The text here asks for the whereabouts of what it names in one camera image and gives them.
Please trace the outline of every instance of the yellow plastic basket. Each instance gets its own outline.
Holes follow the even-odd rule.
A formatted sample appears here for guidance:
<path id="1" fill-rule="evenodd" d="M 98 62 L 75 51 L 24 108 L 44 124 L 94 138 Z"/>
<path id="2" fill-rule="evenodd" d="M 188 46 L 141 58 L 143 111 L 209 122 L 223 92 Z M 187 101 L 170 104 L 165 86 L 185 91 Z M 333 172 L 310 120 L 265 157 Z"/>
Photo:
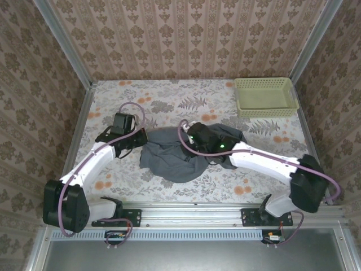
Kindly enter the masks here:
<path id="1" fill-rule="evenodd" d="M 300 107 L 289 78 L 235 79 L 239 117 L 291 117 Z"/>

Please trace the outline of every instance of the table surface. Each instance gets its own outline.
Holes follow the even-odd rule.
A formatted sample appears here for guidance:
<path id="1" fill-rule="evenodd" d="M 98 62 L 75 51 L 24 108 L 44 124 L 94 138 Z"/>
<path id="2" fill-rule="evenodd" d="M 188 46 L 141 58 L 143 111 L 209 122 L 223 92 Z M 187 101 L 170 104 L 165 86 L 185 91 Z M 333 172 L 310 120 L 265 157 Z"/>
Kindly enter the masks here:
<path id="1" fill-rule="evenodd" d="M 308 153 L 297 113 L 289 118 L 240 119 L 233 80 L 99 81 L 78 149 L 76 163 L 90 151 L 95 138 L 109 125 L 124 102 L 141 104 L 146 129 L 177 126 L 181 119 L 204 124 L 222 123 L 241 130 L 248 144 L 279 155 L 302 157 Z M 124 112 L 141 113 L 135 106 Z M 115 159 L 86 195 L 110 196 L 128 202 L 260 203 L 266 195 L 285 189 L 276 179 L 250 169 L 209 166 L 197 179 L 172 183 L 140 169 L 141 148 Z"/>

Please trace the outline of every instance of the gray cloth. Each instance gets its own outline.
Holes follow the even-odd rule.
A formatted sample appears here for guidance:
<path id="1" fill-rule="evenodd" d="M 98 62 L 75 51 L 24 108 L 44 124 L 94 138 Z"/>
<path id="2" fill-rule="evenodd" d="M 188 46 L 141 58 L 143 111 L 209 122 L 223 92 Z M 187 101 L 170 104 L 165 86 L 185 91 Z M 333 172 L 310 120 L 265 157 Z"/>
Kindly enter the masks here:
<path id="1" fill-rule="evenodd" d="M 209 125 L 208 128 L 246 142 L 243 133 L 232 127 L 214 124 Z M 183 153 L 176 127 L 156 129 L 147 132 L 147 135 L 148 142 L 143 146 L 140 156 L 140 168 L 149 168 L 154 175 L 168 181 L 185 183 L 201 176 L 208 167 L 208 161 L 204 156 L 191 158 Z M 188 142 L 186 133 L 182 133 L 182 138 Z M 227 169 L 235 168 L 227 163 L 221 166 Z"/>

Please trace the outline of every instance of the floral wallpaper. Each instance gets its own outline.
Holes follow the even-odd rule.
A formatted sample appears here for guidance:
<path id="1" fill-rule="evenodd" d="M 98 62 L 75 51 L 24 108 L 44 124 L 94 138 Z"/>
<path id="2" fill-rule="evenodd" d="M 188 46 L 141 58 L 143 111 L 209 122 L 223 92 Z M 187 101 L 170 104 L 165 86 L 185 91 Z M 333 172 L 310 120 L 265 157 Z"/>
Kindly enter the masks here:
<path id="1" fill-rule="evenodd" d="M 344 0 L 297 82 L 324 170 L 361 252 L 361 1 Z"/>
<path id="2" fill-rule="evenodd" d="M 0 270 L 22 270 L 85 90 L 32 1 L 0 1 Z"/>
<path id="3" fill-rule="evenodd" d="M 241 130 L 256 148 L 285 156 L 302 157 L 307 153 L 296 113 L 290 118 L 238 118 L 233 80 L 99 81 L 77 163 L 89 152 L 96 137 L 113 124 L 124 101 L 144 107 L 148 131 L 175 127 L 181 119 L 207 125 L 222 123 Z M 141 117 L 134 106 L 126 106 L 124 112 Z M 129 202 L 261 203 L 269 193 L 285 189 L 281 182 L 262 173 L 246 168 L 229 170 L 220 165 L 208 166 L 193 181 L 173 183 L 153 175 L 148 168 L 140 169 L 141 150 L 135 148 L 127 157 L 109 163 L 95 182 L 85 187 L 86 195 L 106 195 Z"/>
<path id="4" fill-rule="evenodd" d="M 93 80 L 288 77 L 327 0 L 50 0 Z"/>

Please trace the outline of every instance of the purple cable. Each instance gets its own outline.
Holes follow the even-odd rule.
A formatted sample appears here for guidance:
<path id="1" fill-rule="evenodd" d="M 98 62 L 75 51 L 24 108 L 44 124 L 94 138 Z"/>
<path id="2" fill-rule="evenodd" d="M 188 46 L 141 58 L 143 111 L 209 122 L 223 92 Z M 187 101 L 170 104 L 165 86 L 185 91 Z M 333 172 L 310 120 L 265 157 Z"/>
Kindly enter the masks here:
<path id="1" fill-rule="evenodd" d="M 298 164 L 295 164 L 295 163 L 292 163 L 292 162 L 288 162 L 286 160 L 283 160 L 281 158 L 277 158 L 277 157 L 274 157 L 272 155 L 268 155 L 268 154 L 264 154 L 262 152 L 259 152 L 259 151 L 250 151 L 250 150 L 234 150 L 234 151 L 225 151 L 225 152 L 219 152 L 217 154 L 203 154 L 202 152 L 197 152 L 193 149 L 191 149 L 190 147 L 187 146 L 187 144 L 184 142 L 183 138 L 182 138 L 182 134 L 181 134 L 181 128 L 182 128 L 182 124 L 183 123 L 187 123 L 188 124 L 188 121 L 183 119 L 180 121 L 179 125 L 178 125 L 178 137 L 179 137 L 179 140 L 180 142 L 182 143 L 182 145 L 184 146 L 184 148 L 186 148 L 188 151 L 196 154 L 196 155 L 200 155 L 200 156 L 206 156 L 206 157 L 215 157 L 215 156 L 221 156 L 221 155 L 229 155 L 229 154 L 234 154 L 236 152 L 247 152 L 247 153 L 251 153 L 251 155 L 253 154 L 256 154 L 256 155 L 259 155 L 259 156 L 263 156 L 265 158 L 268 158 L 268 159 L 272 159 L 272 160 L 275 160 L 275 161 L 278 161 L 282 164 L 287 164 L 287 165 L 291 165 L 293 167 L 296 167 L 296 168 L 299 168 L 299 169 L 302 169 L 304 171 L 308 171 L 310 173 L 313 173 L 315 175 L 318 175 L 322 178 L 325 178 L 326 180 L 328 180 L 329 182 L 331 182 L 335 187 L 336 187 L 336 193 L 333 194 L 332 196 L 328 197 L 328 198 L 325 198 L 325 200 L 334 200 L 334 199 L 337 199 L 337 197 L 340 195 L 341 193 L 341 188 L 340 186 L 338 185 L 338 183 L 332 179 L 331 177 L 327 176 L 326 174 L 323 174 L 321 172 L 318 172 L 318 171 L 315 171 L 311 168 L 306 168 L 304 167 L 303 165 L 298 165 Z"/>
<path id="2" fill-rule="evenodd" d="M 127 104 L 133 104 L 135 106 L 138 106 L 143 114 L 143 119 L 142 119 L 142 123 L 140 123 L 139 129 L 141 129 L 144 125 L 144 122 L 146 120 L 146 113 L 144 111 L 144 108 L 142 106 L 140 106 L 137 103 L 133 103 L 133 102 L 126 102 L 124 104 L 122 104 L 119 108 L 119 112 L 120 110 Z M 67 190 L 69 184 L 71 183 L 71 181 L 74 179 L 74 176 L 78 175 L 79 171 L 86 165 L 86 163 L 88 163 L 88 161 L 95 155 L 97 154 L 101 149 L 105 148 L 106 146 L 109 146 L 110 144 L 113 144 L 119 140 L 122 140 L 124 138 L 127 137 L 131 137 L 133 134 L 135 134 L 136 132 L 139 131 L 139 129 L 135 129 L 133 132 L 127 134 L 127 135 L 123 135 L 122 137 L 113 139 L 111 141 L 109 141 L 108 143 L 101 145 L 99 148 L 97 148 L 93 153 L 91 153 L 84 161 L 83 163 L 81 163 L 81 165 L 74 171 L 73 175 L 71 175 L 71 177 L 69 178 L 69 180 L 65 183 L 65 185 L 63 186 L 63 189 L 61 190 L 60 196 L 59 196 L 59 202 L 58 202 L 58 221 L 59 221 L 59 228 L 61 230 L 61 232 L 66 236 L 66 237 L 71 237 L 73 236 L 75 233 L 71 233 L 68 234 L 65 229 L 64 229 L 64 224 L 63 224 L 63 218 L 61 216 L 61 209 L 63 206 L 63 199 L 64 199 L 64 195 L 65 195 L 65 191 Z"/>
<path id="3" fill-rule="evenodd" d="M 104 221 L 104 222 L 116 222 L 116 221 L 124 221 L 124 222 L 127 222 L 129 223 L 130 225 L 130 229 L 129 229 L 129 232 L 127 233 L 127 235 L 124 237 L 124 239 L 119 243 L 117 244 L 117 246 L 121 246 L 122 244 L 124 244 L 125 241 L 127 241 L 127 239 L 129 238 L 129 236 L 131 235 L 131 232 L 133 231 L 133 223 L 129 220 L 129 219 L 126 219 L 126 218 L 114 218 L 114 219 L 100 219 L 99 221 Z M 107 238 L 105 239 L 105 243 L 109 246 L 113 246 L 111 244 L 109 244 L 109 238 L 110 236 L 112 235 L 115 235 L 116 233 L 109 233 L 107 235 Z"/>
<path id="4" fill-rule="evenodd" d="M 302 226 L 303 220 L 305 219 L 305 215 L 301 211 L 293 211 L 293 212 L 294 213 L 299 213 L 301 215 L 301 221 L 300 221 L 300 223 L 298 223 L 298 225 L 297 225 L 296 229 L 294 230 L 294 232 L 291 234 L 291 236 L 289 238 L 287 238 L 287 240 L 285 240 L 283 242 L 280 242 L 278 244 L 273 244 L 273 242 L 265 239 L 267 242 L 270 243 L 269 244 L 270 246 L 275 247 L 275 246 L 282 246 L 283 244 L 287 244 L 296 235 L 296 233 L 299 231 L 300 227 Z"/>

